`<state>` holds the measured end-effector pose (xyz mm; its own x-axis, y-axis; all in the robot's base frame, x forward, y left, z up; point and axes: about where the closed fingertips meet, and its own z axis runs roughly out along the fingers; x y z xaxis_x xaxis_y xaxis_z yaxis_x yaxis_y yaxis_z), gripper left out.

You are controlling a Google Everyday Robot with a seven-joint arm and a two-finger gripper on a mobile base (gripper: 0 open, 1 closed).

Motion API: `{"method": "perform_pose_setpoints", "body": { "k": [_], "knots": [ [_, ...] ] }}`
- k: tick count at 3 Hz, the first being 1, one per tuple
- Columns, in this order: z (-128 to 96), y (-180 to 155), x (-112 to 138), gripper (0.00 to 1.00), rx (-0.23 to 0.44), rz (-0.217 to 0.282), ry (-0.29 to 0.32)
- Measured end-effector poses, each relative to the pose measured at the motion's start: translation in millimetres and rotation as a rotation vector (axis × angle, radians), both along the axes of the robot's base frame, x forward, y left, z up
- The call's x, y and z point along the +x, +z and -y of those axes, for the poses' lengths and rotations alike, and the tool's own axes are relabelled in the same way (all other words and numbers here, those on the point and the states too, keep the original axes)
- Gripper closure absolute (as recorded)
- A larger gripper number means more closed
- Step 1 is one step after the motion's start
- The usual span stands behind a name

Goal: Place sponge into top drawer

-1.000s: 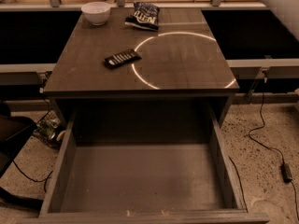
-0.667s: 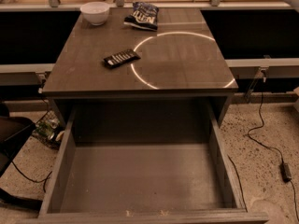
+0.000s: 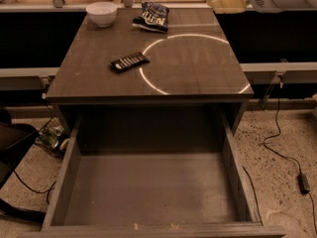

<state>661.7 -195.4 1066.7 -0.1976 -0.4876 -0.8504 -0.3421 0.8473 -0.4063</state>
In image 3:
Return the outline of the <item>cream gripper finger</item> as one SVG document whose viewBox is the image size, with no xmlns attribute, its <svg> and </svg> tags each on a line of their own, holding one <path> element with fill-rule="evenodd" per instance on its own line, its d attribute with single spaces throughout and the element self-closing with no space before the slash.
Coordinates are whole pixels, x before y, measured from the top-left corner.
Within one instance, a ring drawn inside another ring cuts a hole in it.
<svg viewBox="0 0 317 238">
<path fill-rule="evenodd" d="M 249 0 L 206 0 L 216 14 L 239 14 L 246 11 Z"/>
</svg>

